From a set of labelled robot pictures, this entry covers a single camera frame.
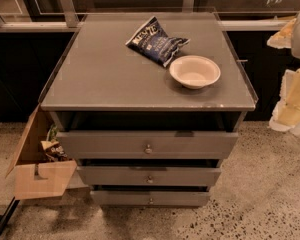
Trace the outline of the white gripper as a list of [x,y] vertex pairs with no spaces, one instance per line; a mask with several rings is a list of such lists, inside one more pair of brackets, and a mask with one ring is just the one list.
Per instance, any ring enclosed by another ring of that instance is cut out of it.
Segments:
[[[292,55],[300,59],[300,12],[296,19],[290,20],[272,35],[267,45],[276,49],[291,48]],[[279,96],[269,127],[275,131],[290,131],[300,135],[300,68],[297,71],[285,71]]]

